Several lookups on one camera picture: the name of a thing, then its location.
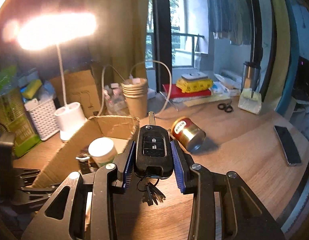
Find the red gold tin can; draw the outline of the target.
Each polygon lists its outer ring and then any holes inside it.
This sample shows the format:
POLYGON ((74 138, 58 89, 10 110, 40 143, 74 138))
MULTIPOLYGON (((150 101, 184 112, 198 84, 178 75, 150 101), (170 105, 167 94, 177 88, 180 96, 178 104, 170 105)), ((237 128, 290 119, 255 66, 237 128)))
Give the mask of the red gold tin can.
POLYGON ((205 131, 185 116, 172 124, 171 134, 188 152, 198 150, 206 138, 205 131))

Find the black car key fob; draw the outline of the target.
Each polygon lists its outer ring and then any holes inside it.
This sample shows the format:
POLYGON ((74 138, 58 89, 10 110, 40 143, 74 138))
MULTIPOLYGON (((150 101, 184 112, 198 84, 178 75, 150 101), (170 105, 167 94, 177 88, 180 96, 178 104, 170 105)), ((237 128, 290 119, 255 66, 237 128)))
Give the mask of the black car key fob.
POLYGON ((141 189, 143 202, 148 206, 158 205, 165 195, 157 188, 160 180, 169 178, 174 169, 168 131, 155 124, 155 114, 149 112, 149 123, 139 129, 134 172, 139 182, 147 181, 141 189))

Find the white round jar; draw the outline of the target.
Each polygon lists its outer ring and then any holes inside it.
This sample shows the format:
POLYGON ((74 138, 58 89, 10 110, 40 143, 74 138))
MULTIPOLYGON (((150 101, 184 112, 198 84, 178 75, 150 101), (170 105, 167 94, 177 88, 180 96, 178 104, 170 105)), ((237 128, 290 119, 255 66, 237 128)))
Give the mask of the white round jar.
POLYGON ((97 164, 102 167, 111 163, 117 155, 114 141, 107 137, 97 138, 88 146, 88 153, 97 164))

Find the black headphones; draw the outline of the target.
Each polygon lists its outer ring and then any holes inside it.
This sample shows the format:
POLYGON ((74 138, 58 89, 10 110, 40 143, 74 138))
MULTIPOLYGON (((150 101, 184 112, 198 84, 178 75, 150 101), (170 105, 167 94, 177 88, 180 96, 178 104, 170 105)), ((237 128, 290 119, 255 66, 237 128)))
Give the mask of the black headphones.
POLYGON ((92 156, 88 153, 88 147, 80 150, 80 153, 75 158, 79 165, 79 170, 81 174, 89 174, 96 172, 98 166, 93 160, 92 156))

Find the open cardboard box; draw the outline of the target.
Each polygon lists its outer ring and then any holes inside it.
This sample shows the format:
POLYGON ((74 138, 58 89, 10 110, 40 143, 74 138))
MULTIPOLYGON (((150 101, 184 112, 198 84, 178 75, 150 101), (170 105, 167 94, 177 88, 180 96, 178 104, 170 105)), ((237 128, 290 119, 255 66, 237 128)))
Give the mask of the open cardboard box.
POLYGON ((107 137, 112 139, 118 154, 124 152, 129 140, 136 137, 139 119, 131 116, 104 115, 90 117, 45 165, 32 187, 48 187, 61 183, 71 172, 79 170, 75 157, 92 141, 107 137))

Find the black scissors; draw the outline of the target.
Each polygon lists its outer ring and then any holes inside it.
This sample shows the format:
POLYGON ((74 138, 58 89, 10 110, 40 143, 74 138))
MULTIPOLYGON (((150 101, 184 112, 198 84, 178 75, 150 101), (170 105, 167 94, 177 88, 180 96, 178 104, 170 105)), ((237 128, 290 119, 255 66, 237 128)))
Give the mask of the black scissors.
POLYGON ((219 103, 217 107, 218 107, 219 110, 225 111, 225 113, 231 113, 231 112, 234 111, 231 103, 232 103, 232 101, 219 103))

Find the yellow packet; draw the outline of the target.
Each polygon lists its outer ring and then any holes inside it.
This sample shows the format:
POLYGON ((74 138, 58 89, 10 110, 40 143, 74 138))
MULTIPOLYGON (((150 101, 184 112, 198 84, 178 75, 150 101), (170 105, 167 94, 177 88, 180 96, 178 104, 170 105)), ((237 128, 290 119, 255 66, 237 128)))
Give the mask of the yellow packet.
POLYGON ((176 82, 176 87, 181 89, 182 93, 196 93, 210 89, 213 86, 212 79, 201 79, 187 81, 180 78, 176 82))

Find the green snack bag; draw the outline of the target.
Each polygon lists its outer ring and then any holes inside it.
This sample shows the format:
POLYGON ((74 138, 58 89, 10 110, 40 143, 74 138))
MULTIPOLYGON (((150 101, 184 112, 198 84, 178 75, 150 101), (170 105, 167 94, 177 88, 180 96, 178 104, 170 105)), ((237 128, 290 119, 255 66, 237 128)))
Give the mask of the green snack bag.
POLYGON ((2 131, 7 129, 15 135, 14 155, 17 158, 41 141, 24 107, 15 65, 0 71, 0 123, 2 131))

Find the stack of paper cups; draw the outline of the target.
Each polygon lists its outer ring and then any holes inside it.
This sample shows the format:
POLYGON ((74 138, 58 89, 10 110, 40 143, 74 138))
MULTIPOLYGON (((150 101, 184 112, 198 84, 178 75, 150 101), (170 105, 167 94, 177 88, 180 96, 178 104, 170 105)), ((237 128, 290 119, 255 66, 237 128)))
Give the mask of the stack of paper cups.
POLYGON ((127 79, 122 84, 129 113, 137 118, 147 116, 148 110, 148 81, 144 78, 127 79))

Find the white plastic basket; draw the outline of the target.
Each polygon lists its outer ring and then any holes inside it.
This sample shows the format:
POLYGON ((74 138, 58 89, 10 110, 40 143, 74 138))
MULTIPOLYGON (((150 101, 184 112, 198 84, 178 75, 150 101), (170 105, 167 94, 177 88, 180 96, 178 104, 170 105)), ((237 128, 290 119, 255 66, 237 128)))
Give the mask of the white plastic basket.
POLYGON ((54 115, 56 107, 53 99, 43 103, 33 99, 25 103, 24 107, 30 114, 31 120, 42 141, 46 141, 58 133, 60 129, 54 115))

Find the clear tissue box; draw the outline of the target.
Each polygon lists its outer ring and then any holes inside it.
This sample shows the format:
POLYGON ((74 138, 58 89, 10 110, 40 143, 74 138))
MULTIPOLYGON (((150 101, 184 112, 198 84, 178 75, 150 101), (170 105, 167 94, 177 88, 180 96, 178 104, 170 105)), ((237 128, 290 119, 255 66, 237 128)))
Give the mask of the clear tissue box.
POLYGON ((238 108, 259 115, 262 108, 262 97, 251 88, 244 88, 238 101, 238 108))

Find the brown lamp packaging box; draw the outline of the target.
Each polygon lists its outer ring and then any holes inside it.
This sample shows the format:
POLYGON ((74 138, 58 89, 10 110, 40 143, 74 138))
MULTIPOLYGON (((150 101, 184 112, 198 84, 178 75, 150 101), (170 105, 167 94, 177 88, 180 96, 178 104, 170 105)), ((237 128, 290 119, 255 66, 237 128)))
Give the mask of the brown lamp packaging box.
POLYGON ((64 74, 66 102, 79 102, 86 118, 97 115, 101 104, 91 70, 64 74))

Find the yellow green sponge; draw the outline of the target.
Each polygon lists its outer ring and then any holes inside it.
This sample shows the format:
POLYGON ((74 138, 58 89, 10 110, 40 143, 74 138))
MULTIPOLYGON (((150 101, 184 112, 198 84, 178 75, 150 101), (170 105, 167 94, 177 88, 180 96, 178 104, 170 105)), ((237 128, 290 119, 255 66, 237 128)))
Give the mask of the yellow green sponge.
POLYGON ((41 88, 42 81, 40 79, 31 80, 30 83, 22 90, 22 96, 27 99, 31 100, 37 91, 41 88))

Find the black smartphone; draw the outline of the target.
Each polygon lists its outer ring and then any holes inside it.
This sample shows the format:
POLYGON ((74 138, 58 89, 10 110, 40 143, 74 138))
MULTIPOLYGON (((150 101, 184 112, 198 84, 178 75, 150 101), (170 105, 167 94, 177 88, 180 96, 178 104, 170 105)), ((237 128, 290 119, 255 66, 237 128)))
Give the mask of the black smartphone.
POLYGON ((274 130, 281 144, 286 162, 288 166, 299 166, 302 164, 299 151, 293 138, 286 127, 274 126, 274 130))

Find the steel thermos mug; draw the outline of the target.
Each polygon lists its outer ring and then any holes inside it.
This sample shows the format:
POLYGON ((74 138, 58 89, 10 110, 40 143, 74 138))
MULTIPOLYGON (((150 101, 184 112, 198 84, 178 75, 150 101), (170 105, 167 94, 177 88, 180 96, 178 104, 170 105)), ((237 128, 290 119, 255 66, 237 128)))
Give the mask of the steel thermos mug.
POLYGON ((251 88, 256 91, 259 85, 261 75, 261 67, 254 62, 244 62, 242 72, 241 90, 251 88))

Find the black television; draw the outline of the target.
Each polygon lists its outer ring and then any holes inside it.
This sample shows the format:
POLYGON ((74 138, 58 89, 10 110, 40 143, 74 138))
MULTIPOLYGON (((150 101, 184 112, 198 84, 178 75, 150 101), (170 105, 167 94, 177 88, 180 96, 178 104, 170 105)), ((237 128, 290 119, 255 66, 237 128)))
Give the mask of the black television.
POLYGON ((301 56, 292 94, 295 99, 309 102, 309 60, 301 56))

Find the hanging clothes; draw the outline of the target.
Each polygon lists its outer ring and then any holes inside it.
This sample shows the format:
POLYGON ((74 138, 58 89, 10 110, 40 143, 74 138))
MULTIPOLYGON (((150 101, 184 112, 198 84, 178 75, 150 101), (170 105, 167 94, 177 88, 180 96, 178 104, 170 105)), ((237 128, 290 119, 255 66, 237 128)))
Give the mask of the hanging clothes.
POLYGON ((214 39, 226 38, 231 45, 251 44, 248 0, 209 0, 209 30, 214 39))

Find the white desk lamp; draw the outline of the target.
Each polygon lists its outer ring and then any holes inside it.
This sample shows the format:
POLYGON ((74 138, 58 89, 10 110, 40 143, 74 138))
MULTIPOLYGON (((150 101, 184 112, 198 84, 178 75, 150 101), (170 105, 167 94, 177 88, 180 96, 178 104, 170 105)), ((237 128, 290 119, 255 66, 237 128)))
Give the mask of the white desk lamp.
POLYGON ((38 51, 56 46, 62 85, 63 106, 55 112, 60 139, 69 140, 87 121, 79 102, 67 102, 60 44, 94 34, 97 20, 91 12, 41 14, 23 24, 17 20, 4 26, 4 39, 17 41, 24 50, 38 51))

